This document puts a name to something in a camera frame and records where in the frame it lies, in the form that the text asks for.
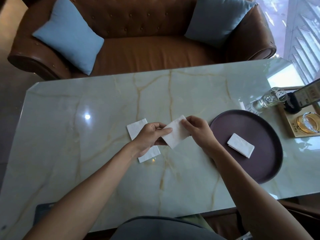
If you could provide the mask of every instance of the folded napkin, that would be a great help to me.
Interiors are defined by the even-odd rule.
[[[190,133],[181,124],[183,119],[186,119],[186,117],[181,115],[178,119],[164,127],[164,129],[172,128],[172,132],[170,134],[162,137],[171,149],[174,149],[180,142],[190,136]]]
[[[137,135],[139,134],[139,132],[142,130],[142,128],[144,127],[144,125],[147,124],[147,120],[143,119],[137,122],[134,122],[132,124],[127,125],[127,129],[129,132],[129,135],[131,137],[131,140],[133,140],[134,138],[137,137]],[[144,154],[142,157],[138,157],[139,162],[144,162],[149,160],[150,158],[153,158],[155,156],[160,155],[160,151],[158,146],[154,145],[153,147],[151,147],[146,154]]]
[[[241,153],[243,156],[250,158],[251,153],[254,151],[254,145],[251,145],[246,140],[242,139],[236,133],[228,140],[227,144],[232,149],[235,149],[237,152]]]

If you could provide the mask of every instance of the round tray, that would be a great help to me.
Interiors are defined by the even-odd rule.
[[[218,142],[257,183],[269,181],[280,170],[283,160],[280,139],[260,116],[246,110],[228,110],[219,114],[210,128]],[[250,158],[228,146],[233,133],[254,145]]]

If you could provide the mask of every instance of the pillow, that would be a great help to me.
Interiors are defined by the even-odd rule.
[[[185,36],[220,48],[255,4],[247,0],[197,0]]]
[[[50,20],[32,36],[90,75],[104,39],[96,35],[70,0],[57,0]]]

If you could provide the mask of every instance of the tufted sofa backrest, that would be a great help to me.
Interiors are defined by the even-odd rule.
[[[184,35],[197,0],[70,0],[102,38]]]

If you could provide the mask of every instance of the floor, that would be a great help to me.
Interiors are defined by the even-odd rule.
[[[283,56],[285,23],[288,0],[257,0],[269,21]],[[22,0],[7,0],[0,13],[0,189],[5,175],[14,132],[22,110],[26,90],[42,79],[33,73],[23,72],[7,61],[11,45],[27,7]],[[299,197],[301,204],[320,209],[320,194]]]

